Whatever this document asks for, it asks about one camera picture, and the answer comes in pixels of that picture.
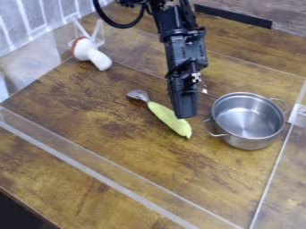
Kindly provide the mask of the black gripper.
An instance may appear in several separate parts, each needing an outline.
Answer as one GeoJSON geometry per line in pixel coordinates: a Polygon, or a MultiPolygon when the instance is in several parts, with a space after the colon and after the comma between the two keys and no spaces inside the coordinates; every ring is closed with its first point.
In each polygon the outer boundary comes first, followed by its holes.
{"type": "Polygon", "coordinates": [[[167,88],[178,119],[198,115],[198,87],[185,81],[199,82],[201,70],[209,66],[206,29],[162,29],[167,62],[167,88]]]}

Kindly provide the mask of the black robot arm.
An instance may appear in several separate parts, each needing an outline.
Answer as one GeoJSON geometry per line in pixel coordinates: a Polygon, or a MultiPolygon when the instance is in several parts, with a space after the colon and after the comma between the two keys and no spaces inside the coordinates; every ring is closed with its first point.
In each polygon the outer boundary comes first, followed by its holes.
{"type": "Polygon", "coordinates": [[[209,66],[206,29],[197,23],[189,0],[118,0],[123,6],[143,5],[153,16],[159,39],[165,44],[167,89],[178,119],[198,115],[201,71],[209,66]]]}

